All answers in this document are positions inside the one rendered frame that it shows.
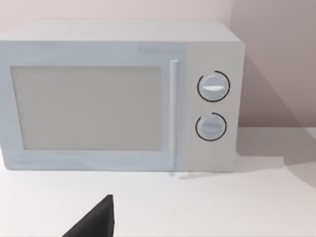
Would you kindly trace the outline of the large pale microwave knob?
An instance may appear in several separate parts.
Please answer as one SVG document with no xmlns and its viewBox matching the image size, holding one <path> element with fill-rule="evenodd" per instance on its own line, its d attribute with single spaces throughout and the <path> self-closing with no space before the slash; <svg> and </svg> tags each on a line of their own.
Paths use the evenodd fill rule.
<svg viewBox="0 0 316 237">
<path fill-rule="evenodd" d="M 198 84 L 201 96 L 209 101 L 221 99 L 226 93 L 226 87 L 226 80 L 215 75 L 202 77 Z"/>
</svg>

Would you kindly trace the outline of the pale microwave oven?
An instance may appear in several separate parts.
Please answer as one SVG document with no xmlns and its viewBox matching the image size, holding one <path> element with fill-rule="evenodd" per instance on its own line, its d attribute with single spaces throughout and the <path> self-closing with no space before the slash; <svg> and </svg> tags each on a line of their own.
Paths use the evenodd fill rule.
<svg viewBox="0 0 316 237">
<path fill-rule="evenodd" d="M 176 169 L 229 172 L 237 155 L 237 127 L 245 45 L 225 25 L 190 19 L 42 19 L 0 34 L 0 41 L 145 41 L 185 45 L 184 82 Z M 215 75 L 226 80 L 226 93 L 216 101 L 203 98 L 198 84 Z M 201 118 L 217 117 L 225 124 L 217 139 L 204 139 Z"/>
</svg>

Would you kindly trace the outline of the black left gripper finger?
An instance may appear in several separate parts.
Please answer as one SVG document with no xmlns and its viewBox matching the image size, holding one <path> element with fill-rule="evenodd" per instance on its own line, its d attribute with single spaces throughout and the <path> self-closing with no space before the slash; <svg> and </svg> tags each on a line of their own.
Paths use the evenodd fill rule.
<svg viewBox="0 0 316 237">
<path fill-rule="evenodd" d="M 106 195 L 62 237 L 114 237 L 114 197 Z"/>
</svg>

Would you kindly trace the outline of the small pale microwave knob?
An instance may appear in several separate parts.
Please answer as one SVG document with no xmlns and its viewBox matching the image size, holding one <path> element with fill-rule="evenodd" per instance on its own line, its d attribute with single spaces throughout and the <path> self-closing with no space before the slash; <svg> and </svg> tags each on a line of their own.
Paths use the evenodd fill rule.
<svg viewBox="0 0 316 237">
<path fill-rule="evenodd" d="M 199 134 L 207 140 L 217 139 L 222 135 L 225 124 L 217 117 L 201 118 L 197 125 Z"/>
</svg>

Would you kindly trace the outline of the pale microwave door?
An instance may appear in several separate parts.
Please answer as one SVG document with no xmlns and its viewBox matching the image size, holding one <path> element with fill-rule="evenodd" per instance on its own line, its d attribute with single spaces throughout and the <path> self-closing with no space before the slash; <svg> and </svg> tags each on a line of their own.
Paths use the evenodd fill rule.
<svg viewBox="0 0 316 237">
<path fill-rule="evenodd" d="M 4 166 L 171 171 L 169 78 L 174 59 L 177 161 L 183 43 L 0 41 Z"/>
</svg>

